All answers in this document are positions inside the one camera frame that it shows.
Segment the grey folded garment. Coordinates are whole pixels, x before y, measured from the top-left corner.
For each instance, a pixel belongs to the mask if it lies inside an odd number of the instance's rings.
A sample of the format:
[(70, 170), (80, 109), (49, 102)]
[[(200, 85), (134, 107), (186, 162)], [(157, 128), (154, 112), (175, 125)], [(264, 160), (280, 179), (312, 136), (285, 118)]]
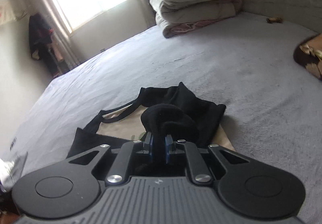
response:
[(16, 156), (9, 162), (8, 175), (12, 182), (17, 182), (17, 180), (21, 177), (27, 158), (28, 153), (24, 153)]

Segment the white cloth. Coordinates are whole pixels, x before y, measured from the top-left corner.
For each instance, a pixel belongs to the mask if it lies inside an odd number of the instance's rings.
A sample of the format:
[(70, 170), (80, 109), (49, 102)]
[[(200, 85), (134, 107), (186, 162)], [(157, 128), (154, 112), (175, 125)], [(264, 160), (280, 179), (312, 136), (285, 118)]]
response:
[(14, 161), (4, 161), (1, 159), (1, 191), (8, 192), (13, 185), (15, 184), (14, 179), (14, 170), (15, 162)]

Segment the folded grey pink quilt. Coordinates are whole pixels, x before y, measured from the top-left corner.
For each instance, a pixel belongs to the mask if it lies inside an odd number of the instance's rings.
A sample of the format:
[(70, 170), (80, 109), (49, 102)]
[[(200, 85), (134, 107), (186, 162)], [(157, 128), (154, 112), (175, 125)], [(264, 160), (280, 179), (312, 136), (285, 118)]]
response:
[(242, 0), (150, 0), (165, 38), (188, 33), (238, 15)]

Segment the grey patterned curtain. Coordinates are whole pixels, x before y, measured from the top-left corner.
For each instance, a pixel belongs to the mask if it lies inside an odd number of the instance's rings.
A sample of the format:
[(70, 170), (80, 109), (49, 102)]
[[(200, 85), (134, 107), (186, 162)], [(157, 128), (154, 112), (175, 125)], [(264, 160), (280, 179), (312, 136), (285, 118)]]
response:
[(62, 25), (62, 22), (58, 19), (58, 14), (54, 11), (54, 6), (50, 4), (49, 0), (35, 0), (34, 6), (37, 9), (37, 12), (54, 30), (54, 37), (60, 46), (62, 55), (69, 69), (74, 69), (79, 66), (81, 62), (73, 51), (71, 41)]

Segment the brown ruffled blanket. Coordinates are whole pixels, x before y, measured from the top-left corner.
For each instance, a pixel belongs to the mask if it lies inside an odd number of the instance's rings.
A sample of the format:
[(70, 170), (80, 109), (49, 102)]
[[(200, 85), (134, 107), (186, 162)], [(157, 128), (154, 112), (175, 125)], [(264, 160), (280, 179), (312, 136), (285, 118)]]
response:
[(293, 53), (294, 61), (321, 80), (321, 34), (301, 42)]

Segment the black label on sheet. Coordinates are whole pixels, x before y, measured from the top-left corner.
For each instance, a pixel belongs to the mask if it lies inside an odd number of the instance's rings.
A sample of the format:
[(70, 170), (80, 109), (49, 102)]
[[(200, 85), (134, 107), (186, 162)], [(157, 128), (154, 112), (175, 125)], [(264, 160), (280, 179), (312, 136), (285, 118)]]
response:
[(14, 146), (15, 146), (15, 144), (16, 144), (16, 140), (17, 140), (17, 138), (16, 138), (16, 137), (14, 137), (14, 139), (12, 140), (12, 142), (11, 142), (11, 144), (10, 144), (10, 150), (12, 150), (12, 149), (14, 148)]

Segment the hanging dark clothes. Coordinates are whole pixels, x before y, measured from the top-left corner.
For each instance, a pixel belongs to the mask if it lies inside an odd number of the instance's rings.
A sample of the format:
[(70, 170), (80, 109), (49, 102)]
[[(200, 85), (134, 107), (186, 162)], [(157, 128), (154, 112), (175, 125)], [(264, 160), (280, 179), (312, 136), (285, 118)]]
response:
[(64, 59), (54, 46), (53, 35), (54, 30), (39, 13), (29, 17), (28, 39), (31, 58), (44, 61), (52, 77), (55, 78), (61, 74), (58, 63)]

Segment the cream and black sweatshirt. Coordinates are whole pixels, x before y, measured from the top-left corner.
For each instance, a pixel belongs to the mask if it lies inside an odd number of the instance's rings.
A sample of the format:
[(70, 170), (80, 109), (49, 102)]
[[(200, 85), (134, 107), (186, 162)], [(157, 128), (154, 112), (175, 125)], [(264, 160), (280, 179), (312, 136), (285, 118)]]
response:
[(224, 104), (202, 100), (183, 83), (168, 88), (142, 88), (131, 102), (101, 110), (83, 128), (77, 128), (68, 157), (102, 144), (112, 149), (134, 140), (145, 141), (151, 133), (157, 154), (165, 151), (165, 137), (186, 140), (199, 148), (217, 144), (234, 147), (221, 127)]

